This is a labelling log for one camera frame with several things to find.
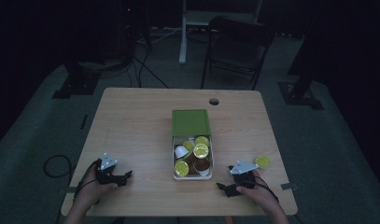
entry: chair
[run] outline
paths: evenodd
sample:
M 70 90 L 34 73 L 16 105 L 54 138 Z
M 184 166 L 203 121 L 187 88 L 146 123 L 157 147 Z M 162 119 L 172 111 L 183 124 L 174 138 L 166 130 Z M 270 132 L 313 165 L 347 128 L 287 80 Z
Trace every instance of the chair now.
M 207 27 L 208 46 L 204 60 L 201 89 L 204 88 L 206 67 L 228 69 L 251 75 L 256 88 L 265 55 L 274 40 L 274 30 L 261 23 L 215 17 Z

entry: food container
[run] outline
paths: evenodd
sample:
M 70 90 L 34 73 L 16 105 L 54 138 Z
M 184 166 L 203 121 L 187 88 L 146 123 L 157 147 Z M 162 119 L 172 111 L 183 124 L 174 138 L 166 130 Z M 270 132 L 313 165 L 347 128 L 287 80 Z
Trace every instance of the food container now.
M 192 109 L 192 110 L 173 110 L 172 111 L 172 173 L 176 180 L 207 180 L 212 177 L 213 173 L 213 144 L 212 135 L 210 131 L 209 118 L 207 110 L 205 109 Z M 194 156 L 193 150 L 195 146 L 195 140 L 198 138 L 197 144 L 207 144 L 207 154 L 202 158 Z M 187 148 L 188 155 L 177 158 L 175 150 L 177 147 L 185 146 Z M 197 160 L 207 159 L 210 162 L 208 174 L 199 172 L 189 172 L 185 176 L 179 176 L 175 172 L 175 164 L 178 160 L 185 161 L 188 166 L 193 170 L 193 165 Z

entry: gray carpet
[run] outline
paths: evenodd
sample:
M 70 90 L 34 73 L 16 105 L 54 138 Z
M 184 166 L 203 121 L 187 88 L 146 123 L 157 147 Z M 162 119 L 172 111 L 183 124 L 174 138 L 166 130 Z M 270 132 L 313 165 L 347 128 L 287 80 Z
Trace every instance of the gray carpet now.
M 204 64 L 205 37 L 190 34 L 187 63 L 178 64 L 179 35 L 153 43 L 146 66 L 169 88 L 199 89 Z M 310 223 L 380 223 L 380 186 L 327 88 L 313 83 L 311 90 L 325 110 L 305 105 L 286 105 L 277 82 L 295 82 L 287 76 L 302 41 L 278 36 L 266 58 L 259 83 L 277 144 L 299 207 L 297 217 Z M 146 50 L 136 49 L 143 61 Z M 96 64 L 84 66 L 97 68 Z M 68 185 L 68 175 L 51 178 L 44 162 L 64 155 L 75 166 L 85 143 L 103 90 L 107 87 L 137 87 L 134 74 L 140 64 L 126 71 L 105 72 L 94 95 L 73 95 L 51 99 L 67 73 L 63 66 L 51 73 L 21 116 L 0 143 L 0 223 L 55 223 Z M 143 88 L 164 88 L 145 68 Z M 206 89 L 249 90 L 248 77 L 214 70 Z M 55 175 L 67 172 L 63 159 L 52 160 L 47 170 Z M 290 217 L 290 223 L 301 223 Z M 88 223 L 111 223 L 113 217 L 89 217 Z M 269 223 L 267 217 L 235 217 L 235 223 Z M 172 217 L 128 217 L 125 223 L 176 223 Z M 222 223 L 223 217 L 181 217 L 180 223 Z

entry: open box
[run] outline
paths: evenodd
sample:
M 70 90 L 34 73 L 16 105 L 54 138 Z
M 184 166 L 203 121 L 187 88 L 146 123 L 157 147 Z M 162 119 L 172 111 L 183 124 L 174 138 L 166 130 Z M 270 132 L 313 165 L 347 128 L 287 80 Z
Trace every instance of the open box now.
M 206 180 L 212 177 L 213 173 L 213 144 L 210 131 L 209 118 L 207 110 L 205 109 L 192 109 L 192 110 L 173 110 L 172 111 L 172 158 L 173 165 L 172 171 L 176 180 Z M 204 136 L 209 141 L 208 154 L 205 157 L 209 163 L 209 172 L 207 175 L 200 175 L 198 172 L 195 174 L 188 174 L 180 176 L 175 172 L 175 163 L 178 160 L 185 160 L 186 156 L 177 158 L 175 149 L 178 146 L 183 146 L 184 142 L 195 140 L 199 136 Z M 188 166 L 193 166 L 193 163 L 187 162 Z

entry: table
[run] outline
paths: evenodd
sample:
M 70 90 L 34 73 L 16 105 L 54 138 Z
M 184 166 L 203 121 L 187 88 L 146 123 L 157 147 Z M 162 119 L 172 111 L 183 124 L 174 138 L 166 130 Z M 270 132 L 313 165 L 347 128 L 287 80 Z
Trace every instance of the table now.
M 187 58 L 187 25 L 207 26 L 216 16 L 227 16 L 242 21 L 257 21 L 260 14 L 262 0 L 257 0 L 253 13 L 234 13 L 216 11 L 187 10 L 187 0 L 183 0 L 182 33 L 178 62 L 186 63 Z
M 217 98 L 218 105 L 209 104 Z M 207 109 L 215 166 L 208 180 L 177 181 L 173 176 L 172 110 Z M 107 152 L 119 162 L 114 175 L 133 170 L 128 185 L 106 195 L 88 216 L 190 217 L 264 215 L 245 196 L 227 198 L 216 183 L 233 183 L 228 166 L 267 155 L 271 165 L 260 172 L 287 215 L 297 212 L 287 173 L 274 139 L 261 95 L 257 91 L 105 90 L 74 173 L 71 187 L 88 166 Z M 67 215 L 73 193 L 67 193 Z

